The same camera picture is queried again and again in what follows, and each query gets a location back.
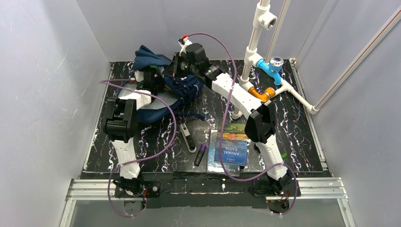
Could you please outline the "navy blue student backpack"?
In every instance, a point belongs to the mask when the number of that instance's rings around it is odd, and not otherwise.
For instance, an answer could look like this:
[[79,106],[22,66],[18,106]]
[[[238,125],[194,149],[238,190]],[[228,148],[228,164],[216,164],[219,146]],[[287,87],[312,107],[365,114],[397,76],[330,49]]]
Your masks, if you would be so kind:
[[[126,82],[123,87],[137,90],[148,90],[151,94],[159,96],[177,115],[196,116],[204,120],[204,116],[197,113],[179,113],[176,109],[190,103],[201,92],[203,84],[195,75],[187,75],[184,78],[173,78],[162,72],[172,62],[162,54],[155,54],[148,47],[141,45],[135,51],[135,59],[132,64],[134,75],[133,82]],[[145,74],[152,73],[153,80],[145,81]],[[168,108],[158,99],[151,98],[152,103],[137,110],[137,122],[154,123],[170,115]]]

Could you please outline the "Animal Farm book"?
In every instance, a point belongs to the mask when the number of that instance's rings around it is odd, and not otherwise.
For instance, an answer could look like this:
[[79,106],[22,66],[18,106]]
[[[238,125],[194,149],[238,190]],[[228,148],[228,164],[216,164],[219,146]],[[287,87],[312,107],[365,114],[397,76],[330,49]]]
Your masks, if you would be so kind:
[[222,148],[222,159],[224,164],[246,166],[248,163],[249,139],[245,134],[245,124],[226,123],[223,130],[223,137],[220,139],[221,129],[218,129],[216,142],[215,162],[220,162],[220,141]]

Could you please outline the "blue book underneath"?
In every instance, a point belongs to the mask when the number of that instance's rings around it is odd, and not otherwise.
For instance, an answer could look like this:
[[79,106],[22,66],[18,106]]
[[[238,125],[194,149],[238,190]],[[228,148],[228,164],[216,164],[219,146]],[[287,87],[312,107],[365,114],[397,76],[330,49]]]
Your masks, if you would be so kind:
[[[221,163],[219,161],[215,162],[217,137],[218,137],[218,131],[215,129],[210,130],[209,147],[207,154],[207,173],[225,175]],[[240,166],[232,164],[224,164],[224,166],[231,176],[234,177],[240,176]]]

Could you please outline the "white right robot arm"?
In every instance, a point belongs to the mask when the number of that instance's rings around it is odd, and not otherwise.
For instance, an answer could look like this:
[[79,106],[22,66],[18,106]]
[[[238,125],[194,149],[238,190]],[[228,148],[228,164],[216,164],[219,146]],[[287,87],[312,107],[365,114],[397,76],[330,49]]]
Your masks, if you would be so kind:
[[235,77],[211,64],[201,44],[188,41],[186,44],[181,42],[180,46],[181,50],[174,54],[164,74],[175,78],[195,75],[202,84],[237,107],[247,119],[244,128],[246,136],[255,143],[263,157],[269,187],[276,193],[283,191],[293,176],[290,168],[284,165],[277,146],[273,103],[254,97],[235,81]]

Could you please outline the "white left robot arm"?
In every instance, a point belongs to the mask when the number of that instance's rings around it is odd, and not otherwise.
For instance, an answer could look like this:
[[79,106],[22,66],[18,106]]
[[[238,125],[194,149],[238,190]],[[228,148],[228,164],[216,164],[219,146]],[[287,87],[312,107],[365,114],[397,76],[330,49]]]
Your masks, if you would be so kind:
[[138,82],[136,89],[143,94],[131,92],[121,97],[107,99],[104,118],[102,122],[103,132],[112,142],[121,166],[120,179],[113,183],[119,188],[129,191],[130,195],[140,195],[143,191],[140,180],[140,166],[138,163],[124,165],[124,163],[135,160],[136,154],[133,145],[133,137],[138,126],[137,110],[152,103],[157,91],[163,86],[159,83],[157,68],[150,66],[139,70],[135,74]]

